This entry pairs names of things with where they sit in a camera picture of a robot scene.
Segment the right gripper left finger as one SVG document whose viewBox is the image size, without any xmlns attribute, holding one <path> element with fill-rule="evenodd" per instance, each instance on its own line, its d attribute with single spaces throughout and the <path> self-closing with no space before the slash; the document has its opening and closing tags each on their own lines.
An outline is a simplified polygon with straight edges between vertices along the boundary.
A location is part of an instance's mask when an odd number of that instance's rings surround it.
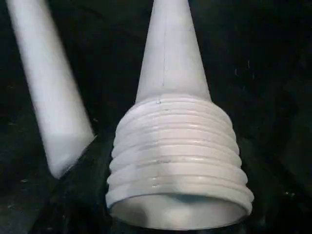
<svg viewBox="0 0 312 234">
<path fill-rule="evenodd" d="M 77 163 L 60 179 L 31 234 L 109 234 L 105 194 L 112 138 L 95 138 Z"/>
</svg>

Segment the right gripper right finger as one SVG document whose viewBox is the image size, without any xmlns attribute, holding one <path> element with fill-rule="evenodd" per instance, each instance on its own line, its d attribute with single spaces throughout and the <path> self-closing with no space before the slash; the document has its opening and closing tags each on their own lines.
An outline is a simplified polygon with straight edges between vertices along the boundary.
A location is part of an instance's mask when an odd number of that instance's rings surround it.
<svg viewBox="0 0 312 234">
<path fill-rule="evenodd" d="M 240 156 L 254 195 L 246 226 L 250 234 L 310 234 L 312 199 L 276 159 L 267 159 L 252 145 Z"/>
</svg>

